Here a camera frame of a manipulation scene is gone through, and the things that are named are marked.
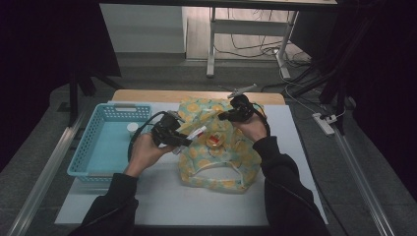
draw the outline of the basket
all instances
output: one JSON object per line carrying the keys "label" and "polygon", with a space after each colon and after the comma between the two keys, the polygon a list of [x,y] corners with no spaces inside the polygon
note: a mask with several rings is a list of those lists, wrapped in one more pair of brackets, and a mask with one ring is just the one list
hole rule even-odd
{"label": "basket", "polygon": [[142,126],[151,116],[147,104],[99,104],[68,167],[68,174],[81,181],[111,181],[113,173],[122,173],[128,165],[131,140],[128,124]]}

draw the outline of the white wall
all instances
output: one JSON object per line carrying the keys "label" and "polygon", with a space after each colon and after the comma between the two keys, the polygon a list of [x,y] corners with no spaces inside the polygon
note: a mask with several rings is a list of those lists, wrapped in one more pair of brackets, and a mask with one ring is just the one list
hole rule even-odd
{"label": "white wall", "polygon": [[115,52],[184,53],[182,7],[100,4]]}

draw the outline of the yellow floral cloth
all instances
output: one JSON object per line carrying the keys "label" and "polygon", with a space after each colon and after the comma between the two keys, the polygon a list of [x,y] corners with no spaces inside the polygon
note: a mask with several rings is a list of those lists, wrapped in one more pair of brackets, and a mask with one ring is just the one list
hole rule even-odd
{"label": "yellow floral cloth", "polygon": [[[206,126],[207,130],[185,148],[180,155],[181,179],[195,187],[213,190],[245,192],[254,182],[261,158],[252,149],[252,142],[240,130],[217,114],[232,109],[227,99],[205,99],[188,97],[180,103],[178,113],[186,121],[178,130],[189,135]],[[208,140],[215,135],[221,137],[221,145],[213,147]],[[239,173],[239,179],[213,179],[196,176],[204,169],[228,166]]]}

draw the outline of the white cup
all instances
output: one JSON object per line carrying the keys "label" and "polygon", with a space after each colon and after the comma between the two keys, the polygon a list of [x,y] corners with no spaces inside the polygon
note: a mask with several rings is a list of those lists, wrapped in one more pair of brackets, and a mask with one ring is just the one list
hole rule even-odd
{"label": "white cup", "polygon": [[136,131],[139,129],[139,125],[137,123],[132,122],[128,125],[127,128],[129,131],[129,135],[132,138],[135,135]]}

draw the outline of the person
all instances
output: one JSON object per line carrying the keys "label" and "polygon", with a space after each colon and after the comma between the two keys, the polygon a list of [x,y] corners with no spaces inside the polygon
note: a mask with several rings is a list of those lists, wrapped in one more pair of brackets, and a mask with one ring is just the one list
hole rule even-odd
{"label": "person", "polygon": [[[253,149],[262,159],[270,235],[330,235],[312,192],[300,182],[296,163],[279,152],[276,137],[267,137],[261,119],[254,114],[245,123],[232,124],[254,142]],[[81,226],[70,235],[132,235],[138,207],[135,199],[138,177],[173,149],[157,147],[151,134],[140,135],[124,173],[113,175],[107,194],[94,200]]]}

